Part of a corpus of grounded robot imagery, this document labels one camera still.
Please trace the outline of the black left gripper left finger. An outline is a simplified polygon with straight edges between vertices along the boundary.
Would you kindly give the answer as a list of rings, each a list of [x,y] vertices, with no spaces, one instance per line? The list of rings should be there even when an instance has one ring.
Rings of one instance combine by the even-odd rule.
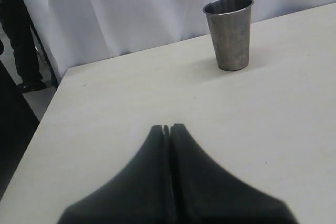
[[[151,127],[126,167],[69,206],[59,223],[174,223],[169,128]]]

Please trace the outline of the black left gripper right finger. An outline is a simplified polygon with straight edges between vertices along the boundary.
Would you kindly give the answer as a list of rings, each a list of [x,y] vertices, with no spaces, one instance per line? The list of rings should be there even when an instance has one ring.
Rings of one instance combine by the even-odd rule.
[[[281,200],[218,165],[185,125],[170,130],[170,163],[180,223],[297,223]]]

